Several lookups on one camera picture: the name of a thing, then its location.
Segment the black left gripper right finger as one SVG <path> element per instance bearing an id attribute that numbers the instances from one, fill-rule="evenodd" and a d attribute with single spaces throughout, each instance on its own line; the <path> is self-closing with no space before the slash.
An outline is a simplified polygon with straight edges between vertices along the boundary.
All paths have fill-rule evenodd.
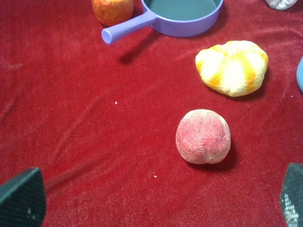
<path id="1" fill-rule="evenodd" d="M 281 194 L 281 210 L 288 227 L 303 226 L 303 165 L 290 163 L 287 167 Z"/>

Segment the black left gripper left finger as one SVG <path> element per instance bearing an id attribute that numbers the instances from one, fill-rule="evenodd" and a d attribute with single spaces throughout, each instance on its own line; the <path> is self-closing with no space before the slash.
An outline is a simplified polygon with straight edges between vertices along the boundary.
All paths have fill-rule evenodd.
<path id="1" fill-rule="evenodd" d="M 0 186 L 2 227 L 40 227 L 45 214 L 45 188 L 39 168 L 29 168 Z"/>

